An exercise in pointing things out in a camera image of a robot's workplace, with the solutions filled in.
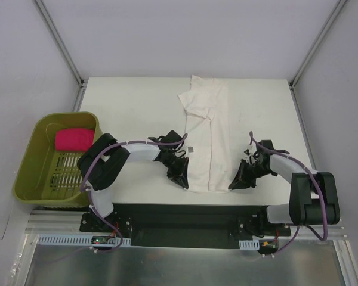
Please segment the white t shirt red print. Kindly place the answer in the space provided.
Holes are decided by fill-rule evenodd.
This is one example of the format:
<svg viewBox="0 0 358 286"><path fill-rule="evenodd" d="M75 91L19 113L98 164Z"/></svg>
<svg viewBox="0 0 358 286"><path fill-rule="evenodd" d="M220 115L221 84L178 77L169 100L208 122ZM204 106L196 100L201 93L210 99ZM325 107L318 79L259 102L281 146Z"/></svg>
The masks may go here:
<svg viewBox="0 0 358 286"><path fill-rule="evenodd" d="M229 130L229 86L216 78L192 76L190 90L178 96L186 114L188 190L229 193L233 175Z"/></svg>

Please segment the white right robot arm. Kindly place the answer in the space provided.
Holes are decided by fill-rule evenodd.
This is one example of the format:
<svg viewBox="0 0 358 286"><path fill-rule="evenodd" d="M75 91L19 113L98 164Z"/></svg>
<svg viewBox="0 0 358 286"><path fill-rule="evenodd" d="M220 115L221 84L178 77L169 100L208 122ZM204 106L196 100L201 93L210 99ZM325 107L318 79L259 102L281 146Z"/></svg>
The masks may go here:
<svg viewBox="0 0 358 286"><path fill-rule="evenodd" d="M261 234L272 234L278 224L325 226L340 221L337 187L332 173L308 168L287 151L274 149L271 140L251 142L256 151L245 151L248 157L240 161L229 189L255 188L257 179L267 175L279 175L290 184L289 203L266 206L266 215L257 219Z"/></svg>

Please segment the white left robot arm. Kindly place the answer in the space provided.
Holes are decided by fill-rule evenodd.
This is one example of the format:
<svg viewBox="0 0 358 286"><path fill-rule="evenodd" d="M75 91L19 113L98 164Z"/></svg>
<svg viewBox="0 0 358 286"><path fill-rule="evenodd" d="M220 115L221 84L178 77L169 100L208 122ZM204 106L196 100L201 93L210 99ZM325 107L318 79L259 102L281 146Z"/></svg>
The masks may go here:
<svg viewBox="0 0 358 286"><path fill-rule="evenodd" d="M182 150L188 134L180 136L174 130L147 140L118 142L105 133L78 160L83 177L80 190L88 193L89 208L95 214L93 224L102 232L113 228L114 206L110 186L127 163L157 161L167 168L166 177L183 189L189 188L189 158Z"/></svg>

